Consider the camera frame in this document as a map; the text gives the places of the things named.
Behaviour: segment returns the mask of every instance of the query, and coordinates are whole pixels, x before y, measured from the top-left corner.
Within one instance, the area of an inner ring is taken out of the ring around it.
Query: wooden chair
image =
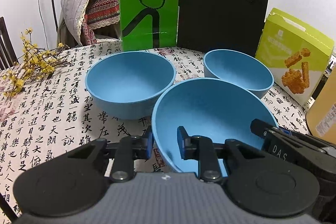
[[[14,66],[14,62],[17,62],[17,57],[9,39],[5,20],[0,17],[0,69],[4,70]]]

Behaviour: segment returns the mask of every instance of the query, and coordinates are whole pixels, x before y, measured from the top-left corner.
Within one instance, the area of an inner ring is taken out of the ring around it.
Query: green paper bag
[[[119,0],[123,50],[176,46],[179,0]]]

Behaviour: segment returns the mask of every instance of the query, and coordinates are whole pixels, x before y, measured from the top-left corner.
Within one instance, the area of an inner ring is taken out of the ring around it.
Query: tablecloth
[[[64,51],[71,65],[57,69],[50,79],[27,83],[25,91],[12,100],[0,95],[0,192],[17,214],[20,209],[12,186],[19,174],[96,138],[118,142],[127,135],[142,135],[150,125],[150,117],[123,121],[108,115],[96,107],[85,89],[89,68],[121,51],[120,41]],[[204,76],[201,52],[178,47],[147,51],[173,62],[175,83]],[[5,89],[1,80],[0,91]],[[312,100],[301,107],[275,84],[262,101],[281,126],[307,133],[305,112]],[[242,105],[242,115],[248,111],[249,107]],[[150,160],[137,160],[134,166],[144,172],[170,171],[156,147]],[[0,217],[3,223],[9,222],[4,215]]]

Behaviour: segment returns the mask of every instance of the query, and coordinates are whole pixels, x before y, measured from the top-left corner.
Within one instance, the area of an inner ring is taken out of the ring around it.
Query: yellow-green box
[[[334,41],[307,23],[273,8],[255,58],[300,105],[313,94],[327,68]]]

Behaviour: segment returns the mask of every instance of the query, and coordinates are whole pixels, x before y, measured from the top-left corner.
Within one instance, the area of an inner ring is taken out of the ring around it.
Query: blue bowl
[[[152,114],[155,102],[175,80],[174,65],[150,52],[121,52],[97,62],[85,85],[95,103],[120,119]]]
[[[204,56],[204,77],[218,78],[249,90],[260,99],[274,84],[270,70],[259,60],[232,50],[214,50]]]
[[[248,90],[214,79],[195,78],[166,90],[152,114],[152,131],[166,163],[177,172],[198,172],[196,160],[182,160],[177,128],[184,126],[189,136],[201,135],[214,143],[236,139],[261,149],[263,139],[251,133],[253,119],[278,126],[268,108]],[[218,160],[227,176],[223,160]]]

